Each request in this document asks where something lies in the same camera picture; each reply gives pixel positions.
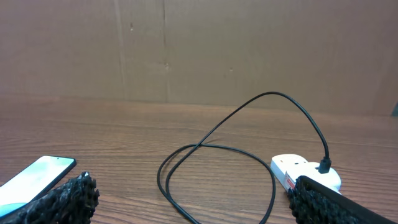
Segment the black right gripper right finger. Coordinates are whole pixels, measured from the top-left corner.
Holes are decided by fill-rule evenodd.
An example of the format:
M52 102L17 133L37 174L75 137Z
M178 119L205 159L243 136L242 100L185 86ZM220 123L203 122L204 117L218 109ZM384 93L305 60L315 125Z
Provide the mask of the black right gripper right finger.
M395 224L304 175L287 195L298 224Z

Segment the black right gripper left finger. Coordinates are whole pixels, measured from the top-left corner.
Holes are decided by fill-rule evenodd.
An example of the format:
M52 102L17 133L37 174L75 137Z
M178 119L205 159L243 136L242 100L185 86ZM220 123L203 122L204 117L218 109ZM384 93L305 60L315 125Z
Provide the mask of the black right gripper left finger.
M99 197L96 180L84 171L1 218L1 224L89 224Z

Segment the Samsung Galaxy smartphone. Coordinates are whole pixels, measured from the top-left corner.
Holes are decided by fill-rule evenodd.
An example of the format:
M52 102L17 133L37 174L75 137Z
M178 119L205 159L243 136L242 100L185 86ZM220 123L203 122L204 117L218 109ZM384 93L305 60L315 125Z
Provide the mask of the Samsung Galaxy smartphone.
M1 186L1 218L45 195L76 165L71 157L42 156Z

